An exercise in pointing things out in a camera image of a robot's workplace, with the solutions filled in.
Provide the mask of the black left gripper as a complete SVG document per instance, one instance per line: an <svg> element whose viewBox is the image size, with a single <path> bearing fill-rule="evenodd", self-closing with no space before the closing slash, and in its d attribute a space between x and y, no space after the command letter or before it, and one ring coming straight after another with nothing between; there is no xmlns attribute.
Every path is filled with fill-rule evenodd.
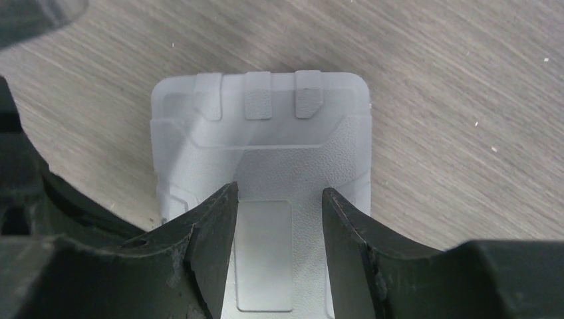
<svg viewBox="0 0 564 319"><path fill-rule="evenodd" d="M1 234L66 235L92 247L114 247L144 233L50 170L26 135L2 78Z"/></svg>

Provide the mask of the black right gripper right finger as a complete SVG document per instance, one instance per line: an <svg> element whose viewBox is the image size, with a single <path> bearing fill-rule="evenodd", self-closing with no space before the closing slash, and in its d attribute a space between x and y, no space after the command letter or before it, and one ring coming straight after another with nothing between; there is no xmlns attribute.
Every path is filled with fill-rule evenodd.
<svg viewBox="0 0 564 319"><path fill-rule="evenodd" d="M562 318L561 241L474 239L440 251L322 199L336 318Z"/></svg>

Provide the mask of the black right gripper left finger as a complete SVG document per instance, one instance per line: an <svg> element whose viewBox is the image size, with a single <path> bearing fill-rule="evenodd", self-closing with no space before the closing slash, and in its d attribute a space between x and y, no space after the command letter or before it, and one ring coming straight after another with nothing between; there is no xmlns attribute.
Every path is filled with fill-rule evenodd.
<svg viewBox="0 0 564 319"><path fill-rule="evenodd" d="M116 246L65 235L1 239L2 318L220 318L237 216L228 183Z"/></svg>

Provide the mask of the grey plastic tool case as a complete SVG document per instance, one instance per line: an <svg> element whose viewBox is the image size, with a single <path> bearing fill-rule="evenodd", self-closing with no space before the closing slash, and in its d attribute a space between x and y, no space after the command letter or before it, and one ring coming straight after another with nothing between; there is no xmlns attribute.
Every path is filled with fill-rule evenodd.
<svg viewBox="0 0 564 319"><path fill-rule="evenodd" d="M199 73L157 83L151 109L163 220L238 185L222 317L332 318L322 192L370 212L367 83L319 70Z"/></svg>

